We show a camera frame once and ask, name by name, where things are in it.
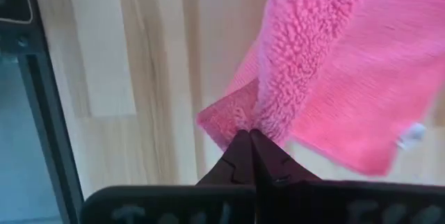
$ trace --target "fluffy pink fabric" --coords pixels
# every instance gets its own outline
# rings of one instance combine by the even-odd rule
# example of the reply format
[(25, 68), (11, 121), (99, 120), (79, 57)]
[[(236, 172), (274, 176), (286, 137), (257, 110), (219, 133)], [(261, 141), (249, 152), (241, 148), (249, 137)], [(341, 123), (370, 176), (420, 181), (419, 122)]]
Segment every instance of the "fluffy pink fabric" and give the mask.
[(268, 0), (228, 96), (197, 121), (222, 149), (258, 128), (383, 175), (439, 90), (444, 54), (445, 0)]

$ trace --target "plush pile texture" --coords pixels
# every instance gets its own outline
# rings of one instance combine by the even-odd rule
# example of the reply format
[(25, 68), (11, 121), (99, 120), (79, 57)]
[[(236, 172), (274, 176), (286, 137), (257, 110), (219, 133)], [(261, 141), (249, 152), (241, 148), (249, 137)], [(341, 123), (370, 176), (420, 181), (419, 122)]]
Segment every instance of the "plush pile texture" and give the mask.
[(267, 0), (227, 95), (197, 122), (223, 150), (257, 128), (383, 175), (444, 78), (445, 0)]

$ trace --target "wooden floor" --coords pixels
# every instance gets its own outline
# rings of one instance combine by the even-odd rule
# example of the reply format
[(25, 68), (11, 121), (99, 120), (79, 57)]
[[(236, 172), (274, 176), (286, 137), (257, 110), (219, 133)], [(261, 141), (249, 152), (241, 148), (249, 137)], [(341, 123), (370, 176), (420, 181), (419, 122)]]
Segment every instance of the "wooden floor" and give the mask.
[[(221, 151), (194, 115), (224, 92), (265, 0), (38, 0), (83, 192), (114, 184), (193, 184)], [(381, 180), (445, 184), (445, 99), (428, 136)], [(364, 178), (298, 145), (329, 179)]]

